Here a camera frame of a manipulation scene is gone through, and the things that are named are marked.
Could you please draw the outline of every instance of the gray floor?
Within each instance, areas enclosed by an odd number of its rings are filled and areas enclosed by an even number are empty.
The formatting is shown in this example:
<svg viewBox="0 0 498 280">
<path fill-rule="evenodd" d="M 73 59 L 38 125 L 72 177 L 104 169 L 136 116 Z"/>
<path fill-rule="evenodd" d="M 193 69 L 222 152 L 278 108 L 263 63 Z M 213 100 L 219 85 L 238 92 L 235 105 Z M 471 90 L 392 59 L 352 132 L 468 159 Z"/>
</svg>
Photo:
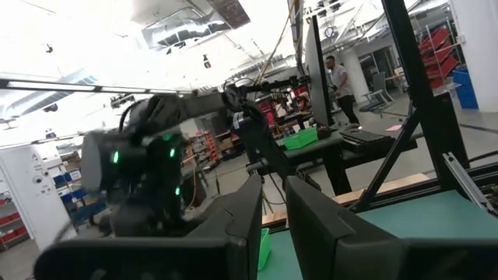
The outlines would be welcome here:
<svg viewBox="0 0 498 280">
<path fill-rule="evenodd" d="M 406 114 L 408 112 L 409 100 L 407 96 L 397 96 L 397 102 L 387 109 L 387 112 L 395 114 Z M 485 152 L 490 152 L 498 149 L 498 114 L 482 114 L 476 110 L 461 110 L 456 100 L 454 102 L 458 120 L 463 125 L 461 128 L 462 137 L 464 139 L 469 158 L 481 155 Z M 371 121 L 379 121 L 380 117 L 370 113 L 358 113 L 359 119 L 363 124 Z M 384 115 L 385 118 L 400 118 L 392 115 Z M 388 180 L 396 180 L 415 173 L 426 173 L 430 177 L 433 175 L 433 166 L 430 160 L 429 153 L 425 140 L 422 138 L 417 141 L 419 147 L 416 150 L 403 153 L 394 168 L 388 175 Z M 484 159 L 473 164 L 479 166 L 486 163 L 491 163 L 498 160 L 498 157 Z M 209 189 L 207 190 L 208 197 L 212 200 L 217 195 L 215 175 L 218 176 L 220 190 L 222 194 L 228 194 L 236 191 L 238 187 L 248 178 L 245 171 L 247 157 L 242 155 L 236 159 L 221 163 L 216 168 L 216 173 L 211 172 L 207 175 Z M 366 187 L 373 179 L 375 173 L 382 164 L 382 160 L 372 163 L 356 166 L 348 169 L 349 180 L 353 190 Z M 316 180 L 323 189 L 323 192 L 329 196 L 334 195 L 324 167 L 318 167 L 309 172 L 311 177 Z M 280 187 L 282 181 L 278 176 L 273 174 L 276 184 Z M 272 184 L 269 176 L 265 177 L 264 191 L 268 200 L 275 203 L 282 202 L 279 192 Z M 273 211 L 285 210 L 285 205 L 273 205 Z M 0 253 L 0 275 L 6 280 L 23 280 L 30 275 L 33 263 L 39 254 L 36 244 L 32 240 L 28 240 L 20 245 L 13 247 L 4 253 Z"/>
</svg>

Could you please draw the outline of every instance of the computer monitor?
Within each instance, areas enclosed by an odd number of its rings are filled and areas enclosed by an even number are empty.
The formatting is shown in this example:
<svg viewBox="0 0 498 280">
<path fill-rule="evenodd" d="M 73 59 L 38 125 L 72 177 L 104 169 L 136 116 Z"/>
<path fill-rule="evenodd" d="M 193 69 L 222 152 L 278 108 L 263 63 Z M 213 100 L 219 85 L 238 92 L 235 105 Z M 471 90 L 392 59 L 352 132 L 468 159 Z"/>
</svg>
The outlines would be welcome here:
<svg viewBox="0 0 498 280">
<path fill-rule="evenodd" d="M 328 97 L 327 76 L 321 52 L 320 33 L 316 16 L 311 17 L 310 29 L 306 40 L 305 66 L 310 76 L 310 98 L 313 117 L 319 124 L 333 125 L 330 98 Z"/>
</svg>

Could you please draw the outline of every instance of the blue bin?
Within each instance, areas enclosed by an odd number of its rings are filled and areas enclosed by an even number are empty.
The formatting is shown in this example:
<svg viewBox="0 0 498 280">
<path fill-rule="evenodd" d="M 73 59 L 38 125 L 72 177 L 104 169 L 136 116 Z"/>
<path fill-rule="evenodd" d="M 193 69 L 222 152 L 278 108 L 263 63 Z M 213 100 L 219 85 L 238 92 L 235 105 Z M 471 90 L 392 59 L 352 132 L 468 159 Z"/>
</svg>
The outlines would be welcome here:
<svg viewBox="0 0 498 280">
<path fill-rule="evenodd" d="M 454 70 L 453 82 L 461 85 L 456 89 L 461 108 L 479 109 L 477 99 L 475 98 L 474 87 L 472 86 L 472 80 L 468 74 L 468 69 L 460 67 Z"/>
</svg>

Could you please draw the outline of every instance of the person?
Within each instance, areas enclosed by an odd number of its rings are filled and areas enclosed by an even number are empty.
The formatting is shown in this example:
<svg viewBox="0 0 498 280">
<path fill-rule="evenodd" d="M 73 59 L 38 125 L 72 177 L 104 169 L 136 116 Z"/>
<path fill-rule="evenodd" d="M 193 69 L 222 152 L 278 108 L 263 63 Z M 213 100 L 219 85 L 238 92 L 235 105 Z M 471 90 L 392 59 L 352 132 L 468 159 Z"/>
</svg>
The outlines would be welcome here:
<svg viewBox="0 0 498 280">
<path fill-rule="evenodd" d="M 331 71 L 330 74 L 327 75 L 328 83 L 331 88 L 335 89 L 334 94 L 337 104 L 348 117 L 349 123 L 359 124 L 358 117 L 356 117 L 355 112 L 352 109 L 354 96 L 352 87 L 348 81 L 348 72 L 345 70 L 344 66 L 335 63 L 335 57 L 333 55 L 329 55 L 325 58 L 325 66 Z"/>
</svg>

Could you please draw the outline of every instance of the green bin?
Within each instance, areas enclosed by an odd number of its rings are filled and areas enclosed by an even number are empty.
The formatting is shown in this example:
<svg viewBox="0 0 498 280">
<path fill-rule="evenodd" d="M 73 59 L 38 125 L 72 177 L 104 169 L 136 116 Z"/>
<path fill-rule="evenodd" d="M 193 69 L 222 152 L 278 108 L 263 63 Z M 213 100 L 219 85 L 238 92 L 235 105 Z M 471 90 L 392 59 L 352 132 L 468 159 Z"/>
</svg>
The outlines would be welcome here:
<svg viewBox="0 0 498 280">
<path fill-rule="evenodd" d="M 272 250 L 270 246 L 270 229 L 261 230 L 261 244 L 259 246 L 259 262 L 258 271 L 262 271 L 265 268 L 266 261 Z"/>
<path fill-rule="evenodd" d="M 302 149 L 318 140 L 317 128 L 307 128 L 283 139 L 288 150 Z"/>
</svg>

